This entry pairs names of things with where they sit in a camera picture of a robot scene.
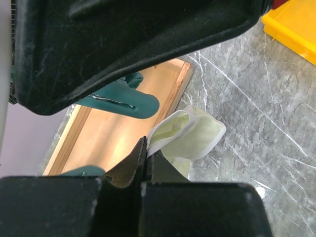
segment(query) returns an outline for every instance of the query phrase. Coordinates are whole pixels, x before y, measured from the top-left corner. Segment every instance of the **wooden tray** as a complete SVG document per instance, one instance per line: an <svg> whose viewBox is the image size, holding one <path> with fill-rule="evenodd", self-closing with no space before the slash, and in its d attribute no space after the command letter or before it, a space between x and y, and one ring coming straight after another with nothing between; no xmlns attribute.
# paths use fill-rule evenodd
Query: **wooden tray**
<svg viewBox="0 0 316 237"><path fill-rule="evenodd" d="M141 71L138 90L158 98L160 108L148 119L137 119L76 105L44 175L56 175L93 164L110 170L124 159L142 136L173 113L191 78L189 63L179 59Z"/></svg>

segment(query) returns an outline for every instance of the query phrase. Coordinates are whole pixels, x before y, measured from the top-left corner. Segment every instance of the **white wall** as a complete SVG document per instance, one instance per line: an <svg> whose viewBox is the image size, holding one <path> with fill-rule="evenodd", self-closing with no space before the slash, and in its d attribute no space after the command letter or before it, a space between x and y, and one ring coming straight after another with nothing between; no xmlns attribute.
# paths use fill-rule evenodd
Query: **white wall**
<svg viewBox="0 0 316 237"><path fill-rule="evenodd" d="M36 175L66 111L45 117L18 104L9 104L0 154L0 177Z"/></svg>

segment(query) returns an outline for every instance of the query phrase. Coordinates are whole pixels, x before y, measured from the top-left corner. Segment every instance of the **gray marble surface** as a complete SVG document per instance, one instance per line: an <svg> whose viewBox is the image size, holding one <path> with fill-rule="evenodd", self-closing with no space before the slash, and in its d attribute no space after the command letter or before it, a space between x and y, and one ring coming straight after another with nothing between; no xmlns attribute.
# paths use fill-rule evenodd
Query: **gray marble surface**
<svg viewBox="0 0 316 237"><path fill-rule="evenodd" d="M178 106L193 104L227 132L192 163L193 181L253 185L275 237L316 235L316 67L263 32L183 57L195 72Z"/></svg>

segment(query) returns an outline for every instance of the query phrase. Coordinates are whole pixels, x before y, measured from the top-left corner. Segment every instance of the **yellow plastic bin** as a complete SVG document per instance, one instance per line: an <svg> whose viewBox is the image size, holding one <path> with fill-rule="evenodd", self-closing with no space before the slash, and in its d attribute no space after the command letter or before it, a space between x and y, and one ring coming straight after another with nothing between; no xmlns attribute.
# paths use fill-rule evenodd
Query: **yellow plastic bin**
<svg viewBox="0 0 316 237"><path fill-rule="evenodd" d="M261 20L264 32L316 66L316 0L289 0Z"/></svg>

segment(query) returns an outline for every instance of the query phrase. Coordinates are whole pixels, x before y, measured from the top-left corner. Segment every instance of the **white trim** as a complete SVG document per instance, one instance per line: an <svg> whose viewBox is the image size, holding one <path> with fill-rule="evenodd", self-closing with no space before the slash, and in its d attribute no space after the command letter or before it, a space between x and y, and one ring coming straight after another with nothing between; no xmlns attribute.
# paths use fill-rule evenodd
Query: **white trim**
<svg viewBox="0 0 316 237"><path fill-rule="evenodd" d="M11 1L0 0L0 151L4 135L11 71Z"/></svg>

